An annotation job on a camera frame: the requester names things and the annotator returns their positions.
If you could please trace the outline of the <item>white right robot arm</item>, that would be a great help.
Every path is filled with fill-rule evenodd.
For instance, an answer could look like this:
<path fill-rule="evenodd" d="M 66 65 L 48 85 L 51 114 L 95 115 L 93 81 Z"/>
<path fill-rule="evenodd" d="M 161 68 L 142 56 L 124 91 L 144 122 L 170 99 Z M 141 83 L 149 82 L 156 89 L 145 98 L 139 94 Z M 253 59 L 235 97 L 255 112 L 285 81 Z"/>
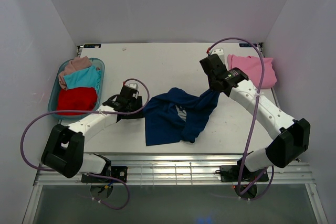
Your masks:
<path fill-rule="evenodd" d="M 209 87 L 239 103 L 267 131 L 272 142 L 264 148 L 247 154 L 237 162 L 237 174 L 250 180 L 256 171 L 269 166 L 286 167 L 309 147 L 310 123 L 296 120 L 274 105 L 239 68 L 228 70 L 217 54 L 200 61 L 207 75 Z"/>

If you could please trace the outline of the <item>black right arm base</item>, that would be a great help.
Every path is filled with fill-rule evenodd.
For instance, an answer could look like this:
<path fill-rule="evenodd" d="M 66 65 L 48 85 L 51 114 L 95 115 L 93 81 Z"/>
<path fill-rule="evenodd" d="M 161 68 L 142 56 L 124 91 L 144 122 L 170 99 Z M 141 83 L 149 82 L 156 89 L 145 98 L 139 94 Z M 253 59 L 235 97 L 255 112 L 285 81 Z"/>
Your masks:
<path fill-rule="evenodd" d="M 219 174 L 221 177 L 221 182 L 238 182 L 239 175 L 239 166 L 238 165 L 223 165 L 220 166 L 218 170 L 215 171 L 216 174 Z M 269 177 L 267 172 L 263 172 L 262 169 L 257 170 L 256 172 L 250 173 L 248 170 L 243 170 L 242 181 L 243 182 L 252 182 L 256 179 L 259 174 L 262 173 L 261 177 L 258 179 L 258 182 L 268 182 Z"/>

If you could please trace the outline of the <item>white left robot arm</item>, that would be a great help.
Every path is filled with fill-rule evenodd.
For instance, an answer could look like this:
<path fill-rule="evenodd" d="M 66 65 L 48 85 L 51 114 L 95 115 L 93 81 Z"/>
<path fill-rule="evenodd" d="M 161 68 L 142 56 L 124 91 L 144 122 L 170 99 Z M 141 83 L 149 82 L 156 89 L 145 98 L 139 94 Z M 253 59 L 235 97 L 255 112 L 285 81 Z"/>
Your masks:
<path fill-rule="evenodd" d="M 138 85 L 124 85 L 120 93 L 103 102 L 96 113 L 66 126 L 54 126 L 41 162 L 67 178 L 78 173 L 93 173 L 98 181 L 107 181 L 111 177 L 111 161 L 99 154 L 85 154 L 85 144 L 124 117 L 141 118 L 141 107 L 142 97 L 139 96 Z"/>

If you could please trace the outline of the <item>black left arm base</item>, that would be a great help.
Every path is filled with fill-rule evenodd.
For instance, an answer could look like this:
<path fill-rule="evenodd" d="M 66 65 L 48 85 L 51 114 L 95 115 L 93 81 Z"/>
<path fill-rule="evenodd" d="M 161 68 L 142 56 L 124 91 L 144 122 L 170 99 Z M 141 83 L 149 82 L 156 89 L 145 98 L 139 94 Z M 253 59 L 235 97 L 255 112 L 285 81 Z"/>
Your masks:
<path fill-rule="evenodd" d="M 105 170 L 100 176 L 109 176 L 117 178 L 123 182 L 127 182 L 128 167 L 127 166 L 111 166 Z M 110 183 L 112 180 L 106 178 L 98 178 L 88 175 L 81 175 L 82 183 Z"/>

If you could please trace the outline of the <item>dark blue t shirt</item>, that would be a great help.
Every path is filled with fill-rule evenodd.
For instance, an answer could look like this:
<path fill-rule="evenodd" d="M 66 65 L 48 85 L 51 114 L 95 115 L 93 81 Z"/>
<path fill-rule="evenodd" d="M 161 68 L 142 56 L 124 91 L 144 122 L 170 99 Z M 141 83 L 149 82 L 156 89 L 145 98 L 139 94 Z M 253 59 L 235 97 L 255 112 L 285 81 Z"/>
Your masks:
<path fill-rule="evenodd" d="M 157 95 L 143 109 L 146 146 L 194 143 L 217 107 L 219 92 L 207 90 L 199 97 L 180 88 Z"/>

